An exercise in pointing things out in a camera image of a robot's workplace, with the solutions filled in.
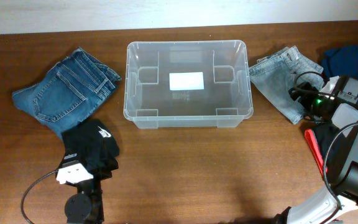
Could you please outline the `black garment with red trim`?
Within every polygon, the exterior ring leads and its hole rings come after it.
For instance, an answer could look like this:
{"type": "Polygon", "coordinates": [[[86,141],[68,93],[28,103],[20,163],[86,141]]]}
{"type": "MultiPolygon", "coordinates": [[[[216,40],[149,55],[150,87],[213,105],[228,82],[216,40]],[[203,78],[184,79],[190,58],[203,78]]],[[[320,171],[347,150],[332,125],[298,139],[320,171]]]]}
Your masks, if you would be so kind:
{"type": "MultiPolygon", "coordinates": [[[[305,131],[306,142],[311,149],[321,175],[323,175],[323,162],[327,150],[338,131],[339,128],[329,123],[318,124],[305,131]]],[[[336,155],[341,152],[346,143],[347,140],[343,134],[336,139],[329,152],[327,167],[334,162],[336,155]]]]}

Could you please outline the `clear plastic storage bin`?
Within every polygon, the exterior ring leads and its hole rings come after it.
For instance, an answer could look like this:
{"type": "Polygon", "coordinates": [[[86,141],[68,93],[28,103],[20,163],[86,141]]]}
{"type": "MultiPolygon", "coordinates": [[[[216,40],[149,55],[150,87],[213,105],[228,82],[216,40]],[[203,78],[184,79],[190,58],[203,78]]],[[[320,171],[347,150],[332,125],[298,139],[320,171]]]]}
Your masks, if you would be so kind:
{"type": "Polygon", "coordinates": [[[241,40],[132,42],[124,117],[139,129],[235,128],[254,113],[241,40]],[[171,91],[169,73],[203,72],[203,90],[171,91]]]}

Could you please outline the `light blue jeans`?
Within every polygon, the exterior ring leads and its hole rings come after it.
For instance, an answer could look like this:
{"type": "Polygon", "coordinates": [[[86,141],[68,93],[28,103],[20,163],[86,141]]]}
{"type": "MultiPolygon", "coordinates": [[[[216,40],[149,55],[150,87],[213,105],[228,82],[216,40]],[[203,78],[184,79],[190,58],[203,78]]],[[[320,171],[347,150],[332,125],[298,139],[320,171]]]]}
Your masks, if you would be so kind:
{"type": "Polygon", "coordinates": [[[250,81],[293,124],[303,119],[305,109],[291,99],[289,89],[303,82],[322,89],[322,72],[322,66],[302,55],[295,46],[260,58],[249,69],[250,81]]]}

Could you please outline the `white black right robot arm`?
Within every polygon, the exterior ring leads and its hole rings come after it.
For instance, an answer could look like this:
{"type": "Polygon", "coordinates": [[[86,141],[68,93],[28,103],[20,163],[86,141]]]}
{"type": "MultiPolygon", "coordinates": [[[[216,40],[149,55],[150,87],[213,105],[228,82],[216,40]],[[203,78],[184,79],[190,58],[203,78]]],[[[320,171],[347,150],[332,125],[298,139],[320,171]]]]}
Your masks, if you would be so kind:
{"type": "Polygon", "coordinates": [[[305,139],[324,185],[272,221],[330,223],[358,209],[358,80],[335,77],[322,90],[296,82],[288,93],[317,124],[305,131],[305,139]]]}

